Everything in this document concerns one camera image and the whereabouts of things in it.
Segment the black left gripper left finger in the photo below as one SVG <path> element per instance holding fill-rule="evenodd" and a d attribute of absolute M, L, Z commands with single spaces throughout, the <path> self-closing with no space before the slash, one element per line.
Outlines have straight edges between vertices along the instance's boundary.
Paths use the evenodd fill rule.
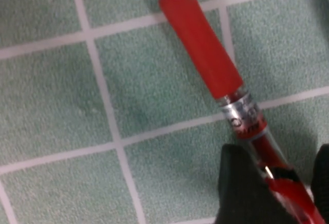
<path fill-rule="evenodd" d="M 250 155 L 239 145 L 225 144 L 218 179 L 220 208 L 215 223 L 295 223 L 274 197 Z"/>

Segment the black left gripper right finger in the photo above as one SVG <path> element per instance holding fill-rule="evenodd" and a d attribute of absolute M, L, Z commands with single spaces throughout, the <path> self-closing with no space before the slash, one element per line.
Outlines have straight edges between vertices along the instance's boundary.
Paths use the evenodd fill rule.
<path fill-rule="evenodd" d="M 329 147 L 323 144 L 315 157 L 311 191 L 314 203 L 325 223 L 328 223 L 328 192 L 329 192 Z"/>

